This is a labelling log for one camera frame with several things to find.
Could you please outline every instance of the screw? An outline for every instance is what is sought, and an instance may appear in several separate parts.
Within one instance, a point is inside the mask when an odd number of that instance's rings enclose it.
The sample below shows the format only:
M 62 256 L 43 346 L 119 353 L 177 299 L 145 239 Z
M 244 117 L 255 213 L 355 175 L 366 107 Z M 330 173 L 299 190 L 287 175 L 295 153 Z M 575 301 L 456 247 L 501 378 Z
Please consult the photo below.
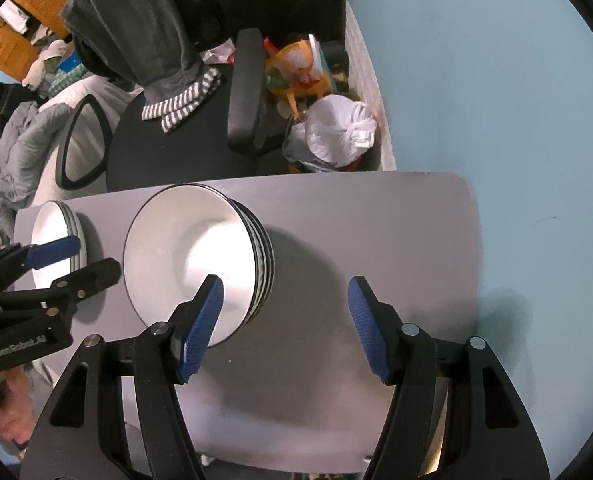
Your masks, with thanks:
M 168 325 L 166 322 L 159 321 L 158 323 L 152 325 L 152 328 L 150 330 L 154 335 L 161 335 L 165 334 L 169 330 L 169 328 L 170 325 Z
M 100 335 L 99 334 L 92 334 L 87 336 L 83 340 L 83 346 L 87 346 L 87 348 L 92 348 L 93 346 L 97 346 L 100 343 Z
M 477 350 L 483 350 L 485 348 L 485 341 L 480 337 L 473 337 L 470 339 L 470 345 Z
M 401 327 L 401 331 L 405 335 L 419 335 L 419 327 L 414 323 L 406 323 Z

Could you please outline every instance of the human hand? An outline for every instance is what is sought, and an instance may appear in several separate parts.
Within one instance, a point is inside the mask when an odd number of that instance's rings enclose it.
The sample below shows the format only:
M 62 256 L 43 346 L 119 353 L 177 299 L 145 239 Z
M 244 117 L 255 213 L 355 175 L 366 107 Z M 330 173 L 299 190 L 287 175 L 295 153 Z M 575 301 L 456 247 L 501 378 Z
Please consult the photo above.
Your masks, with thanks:
M 22 368 L 4 372 L 4 398 L 0 405 L 0 435 L 6 440 L 23 444 L 34 430 L 30 381 Z

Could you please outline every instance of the table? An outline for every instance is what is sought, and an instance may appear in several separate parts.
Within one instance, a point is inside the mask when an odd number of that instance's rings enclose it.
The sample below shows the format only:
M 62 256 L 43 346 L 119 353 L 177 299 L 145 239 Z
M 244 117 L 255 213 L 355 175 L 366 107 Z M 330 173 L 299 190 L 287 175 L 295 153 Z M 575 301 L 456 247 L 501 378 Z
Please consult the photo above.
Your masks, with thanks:
M 470 190 L 444 173 L 302 174 L 206 182 L 265 225 L 276 254 L 263 310 L 209 349 L 201 372 L 177 388 L 195 448 L 222 460 L 287 471 L 362 470 L 379 439 L 392 388 L 369 370 L 347 309 L 363 274 L 381 301 L 436 338 L 462 342 L 475 324 L 478 215 Z M 90 261 L 122 261 L 129 225 L 160 187 L 68 201 Z M 30 242 L 38 208 L 17 216 Z M 19 288 L 33 288 L 30 274 Z M 145 328 L 123 280 L 80 304 L 74 345 L 46 363 L 64 370 L 83 337 Z M 126 420 L 138 425 L 124 380 Z

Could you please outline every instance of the chair armrest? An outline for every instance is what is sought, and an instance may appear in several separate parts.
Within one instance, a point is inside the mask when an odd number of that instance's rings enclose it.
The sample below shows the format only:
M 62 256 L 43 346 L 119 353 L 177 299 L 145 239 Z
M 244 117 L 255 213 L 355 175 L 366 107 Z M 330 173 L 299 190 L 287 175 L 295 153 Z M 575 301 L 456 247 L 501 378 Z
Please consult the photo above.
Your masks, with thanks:
M 76 126 L 76 122 L 78 121 L 81 112 L 86 105 L 90 105 L 92 107 L 94 114 L 99 120 L 100 130 L 103 135 L 103 143 L 105 145 L 105 152 L 103 153 L 102 161 L 100 161 L 100 163 L 97 164 L 94 169 L 77 180 L 70 180 L 65 171 L 65 168 L 67 167 L 67 152 L 68 148 L 70 147 L 70 140 L 72 139 L 72 133 L 74 131 L 74 127 Z M 89 186 L 105 171 L 108 165 L 108 154 L 110 152 L 110 144 L 112 143 L 113 138 L 112 128 L 110 127 L 110 122 L 108 121 L 108 118 L 96 97 L 94 97 L 92 94 L 87 94 L 73 110 L 70 118 L 67 121 L 67 124 L 65 125 L 65 129 L 67 133 L 61 144 L 59 144 L 58 156 L 56 158 L 56 184 L 61 189 L 74 191 Z
M 265 93 L 265 47 L 258 28 L 239 32 L 236 60 L 232 75 L 230 107 L 227 118 L 227 140 L 230 148 L 244 155 L 255 155 L 260 105 Z

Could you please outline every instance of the gray jacket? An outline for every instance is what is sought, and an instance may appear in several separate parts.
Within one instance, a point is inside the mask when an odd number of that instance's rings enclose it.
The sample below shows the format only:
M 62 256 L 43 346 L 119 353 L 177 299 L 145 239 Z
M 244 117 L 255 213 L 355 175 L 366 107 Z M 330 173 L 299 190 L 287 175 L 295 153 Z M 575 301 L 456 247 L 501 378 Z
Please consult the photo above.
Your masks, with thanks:
M 10 239 L 16 212 L 32 200 L 48 148 L 71 111 L 57 104 L 39 112 L 35 102 L 22 103 L 5 125 L 0 139 L 0 229 Z

